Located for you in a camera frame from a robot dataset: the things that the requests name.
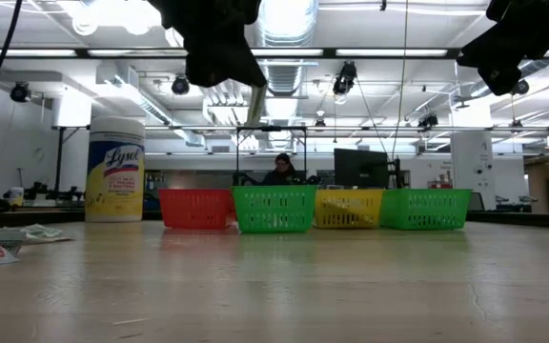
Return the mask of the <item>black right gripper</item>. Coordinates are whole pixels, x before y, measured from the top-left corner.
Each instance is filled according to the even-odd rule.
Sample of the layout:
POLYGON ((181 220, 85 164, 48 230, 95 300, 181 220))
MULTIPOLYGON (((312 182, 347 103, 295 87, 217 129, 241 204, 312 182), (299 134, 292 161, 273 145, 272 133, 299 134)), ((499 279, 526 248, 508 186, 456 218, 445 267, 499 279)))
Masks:
POLYGON ((462 47, 457 63, 477 68, 490 91, 503 95, 521 78, 522 59, 549 51, 549 0, 491 0, 487 17, 495 25, 462 47))

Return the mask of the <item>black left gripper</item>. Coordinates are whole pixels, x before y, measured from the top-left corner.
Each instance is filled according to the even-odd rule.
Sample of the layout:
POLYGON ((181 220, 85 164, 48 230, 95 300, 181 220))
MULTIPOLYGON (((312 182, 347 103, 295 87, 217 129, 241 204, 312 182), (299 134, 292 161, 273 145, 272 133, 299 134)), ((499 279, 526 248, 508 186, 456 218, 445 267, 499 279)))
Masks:
MULTIPOLYGON (((223 27, 252 24, 261 0, 148 0, 161 15, 165 29, 189 29, 199 25, 223 27)), ((240 27, 186 38, 186 76, 191 84, 210 88, 232 79, 251 87, 267 80, 240 27)))

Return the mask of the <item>black overhead beam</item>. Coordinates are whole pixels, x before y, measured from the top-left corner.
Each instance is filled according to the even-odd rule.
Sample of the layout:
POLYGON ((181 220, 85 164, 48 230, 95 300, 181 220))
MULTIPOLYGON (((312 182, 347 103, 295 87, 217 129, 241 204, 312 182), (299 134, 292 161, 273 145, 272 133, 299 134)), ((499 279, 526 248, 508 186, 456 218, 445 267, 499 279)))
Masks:
MULTIPOLYGON (((337 49, 337 48, 258 48, 252 49, 258 59, 402 59, 453 60, 461 56, 460 49, 337 49)), ((11 48, 12 59, 184 59, 182 48, 11 48)))

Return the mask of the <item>white square pillar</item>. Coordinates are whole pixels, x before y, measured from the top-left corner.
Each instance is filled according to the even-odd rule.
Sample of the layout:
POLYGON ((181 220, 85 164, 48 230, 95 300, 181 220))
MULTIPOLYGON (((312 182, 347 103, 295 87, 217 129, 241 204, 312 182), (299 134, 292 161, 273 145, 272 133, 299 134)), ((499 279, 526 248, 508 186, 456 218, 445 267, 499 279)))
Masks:
POLYGON ((496 208, 496 187, 489 131, 460 131, 451 137, 453 184, 457 189, 479 192, 485 210, 496 208))

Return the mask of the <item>person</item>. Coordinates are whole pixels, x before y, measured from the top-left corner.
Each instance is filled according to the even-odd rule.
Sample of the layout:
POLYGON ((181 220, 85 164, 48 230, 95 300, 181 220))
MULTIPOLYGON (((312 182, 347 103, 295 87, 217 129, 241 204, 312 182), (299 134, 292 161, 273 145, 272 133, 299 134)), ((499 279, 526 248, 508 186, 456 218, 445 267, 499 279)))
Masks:
POLYGON ((275 158, 275 167, 269 171, 261 184, 263 186, 285 186, 299 184, 301 178, 290 156, 287 153, 280 153, 275 158))

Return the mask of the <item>red plastic basket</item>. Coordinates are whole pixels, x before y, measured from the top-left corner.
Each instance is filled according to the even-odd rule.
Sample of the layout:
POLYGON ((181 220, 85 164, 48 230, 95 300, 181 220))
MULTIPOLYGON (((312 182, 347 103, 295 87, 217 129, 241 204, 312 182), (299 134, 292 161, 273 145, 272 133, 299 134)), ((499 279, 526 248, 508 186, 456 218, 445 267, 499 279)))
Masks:
POLYGON ((158 198, 167 228, 224 230, 228 226, 232 210, 228 189, 162 189, 158 198))

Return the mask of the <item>green plastic basket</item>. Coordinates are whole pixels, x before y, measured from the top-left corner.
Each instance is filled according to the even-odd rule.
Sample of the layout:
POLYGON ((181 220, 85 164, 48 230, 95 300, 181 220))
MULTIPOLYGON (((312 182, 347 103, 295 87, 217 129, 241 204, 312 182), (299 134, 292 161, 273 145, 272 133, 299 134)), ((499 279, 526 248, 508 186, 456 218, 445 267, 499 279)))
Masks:
POLYGON ((240 232, 306 232, 313 226, 316 191, 310 185, 233 187, 240 232))
POLYGON ((383 194, 379 224, 405 231, 446 231, 465 225, 471 190, 398 189, 383 194))

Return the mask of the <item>yellow Lysol wipes canister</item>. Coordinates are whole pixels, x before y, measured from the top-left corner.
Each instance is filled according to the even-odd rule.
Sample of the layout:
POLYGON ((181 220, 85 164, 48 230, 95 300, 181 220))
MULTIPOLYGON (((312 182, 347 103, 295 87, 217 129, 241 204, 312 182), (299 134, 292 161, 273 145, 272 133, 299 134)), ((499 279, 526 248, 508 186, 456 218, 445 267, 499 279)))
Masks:
POLYGON ((114 116, 91 121, 85 190, 88 222, 142 219, 145 190, 145 126, 114 116))

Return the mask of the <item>black computer monitor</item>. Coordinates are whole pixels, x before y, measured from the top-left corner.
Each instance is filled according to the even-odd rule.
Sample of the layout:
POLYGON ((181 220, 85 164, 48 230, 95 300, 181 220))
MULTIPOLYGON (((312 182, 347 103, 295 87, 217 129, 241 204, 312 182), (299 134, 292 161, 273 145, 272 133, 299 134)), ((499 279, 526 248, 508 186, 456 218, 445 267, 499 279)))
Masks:
POLYGON ((385 152, 334 149, 334 161, 336 185, 389 187, 388 155, 385 152))

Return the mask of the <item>yellow plastic basket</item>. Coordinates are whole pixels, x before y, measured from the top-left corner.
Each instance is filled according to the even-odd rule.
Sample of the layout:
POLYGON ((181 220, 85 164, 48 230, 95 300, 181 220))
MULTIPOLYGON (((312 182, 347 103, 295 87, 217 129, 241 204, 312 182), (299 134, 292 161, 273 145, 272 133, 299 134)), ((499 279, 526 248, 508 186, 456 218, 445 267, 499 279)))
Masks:
POLYGON ((318 190, 315 226, 318 229, 374 229, 379 226, 385 190, 318 190))

